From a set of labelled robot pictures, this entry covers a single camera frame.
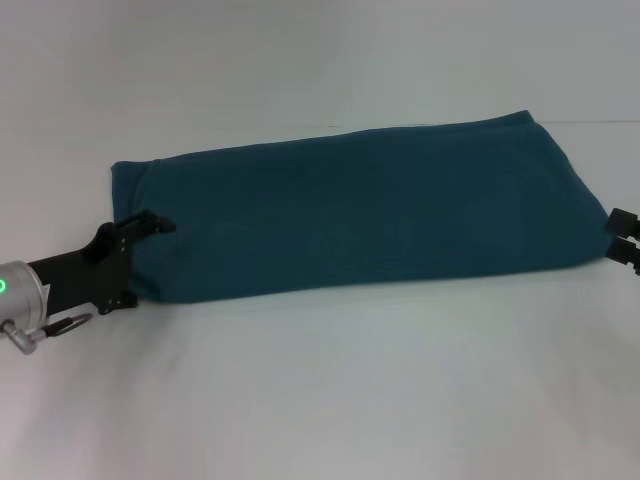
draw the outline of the teal cloth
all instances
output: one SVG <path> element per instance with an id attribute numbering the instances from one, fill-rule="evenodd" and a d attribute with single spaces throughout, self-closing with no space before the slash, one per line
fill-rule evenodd
<path id="1" fill-rule="evenodd" d="M 115 220 L 177 225 L 135 249 L 131 289 L 198 302 L 564 268 L 603 257 L 607 215 L 528 112 L 113 168 Z"/>

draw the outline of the black bracket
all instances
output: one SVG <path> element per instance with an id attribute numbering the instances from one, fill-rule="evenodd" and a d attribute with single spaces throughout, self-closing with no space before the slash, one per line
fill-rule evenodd
<path id="1" fill-rule="evenodd" d="M 156 233 L 175 231 L 170 220 L 145 210 L 123 222 L 105 223 L 84 248 L 32 262 L 43 285 L 49 285 L 47 315 L 93 303 L 101 315 L 138 305 L 128 290 L 133 245 Z"/>
<path id="2" fill-rule="evenodd" d="M 625 240 L 628 237 L 640 240 L 638 216 L 614 208 L 609 215 L 606 231 L 616 235 L 607 250 L 606 257 L 623 265 L 632 263 L 636 275 L 640 275 L 640 250 L 635 243 Z"/>

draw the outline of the teal fabric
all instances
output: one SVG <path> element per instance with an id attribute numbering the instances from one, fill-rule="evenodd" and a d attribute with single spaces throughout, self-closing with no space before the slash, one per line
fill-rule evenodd
<path id="1" fill-rule="evenodd" d="M 117 221 L 151 209 L 178 227 L 134 253 L 131 289 L 161 302 L 564 268 L 610 242 L 598 200 L 528 112 L 112 171 Z"/>

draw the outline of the metal cylinder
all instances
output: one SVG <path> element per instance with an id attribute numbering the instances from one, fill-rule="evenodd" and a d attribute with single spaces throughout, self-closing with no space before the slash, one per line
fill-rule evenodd
<path id="1" fill-rule="evenodd" d="M 11 320 L 29 331 L 43 326 L 46 318 L 47 291 L 33 269 L 24 262 L 0 265 L 0 324 Z"/>
<path id="2" fill-rule="evenodd" d="M 31 338 L 31 335 L 27 335 L 22 330 L 17 329 L 12 321 L 8 320 L 4 322 L 2 324 L 2 331 L 25 355 L 31 355 L 36 351 L 35 340 Z"/>

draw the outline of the white backdrop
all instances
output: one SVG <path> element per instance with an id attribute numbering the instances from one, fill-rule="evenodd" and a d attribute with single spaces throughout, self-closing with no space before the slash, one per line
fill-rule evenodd
<path id="1" fill-rule="evenodd" d="M 83 246 L 109 167 L 529 109 L 640 210 L 635 0 L 0 0 L 0 262 Z M 612 262 L 144 304 L 0 345 L 2 479 L 640 478 Z"/>

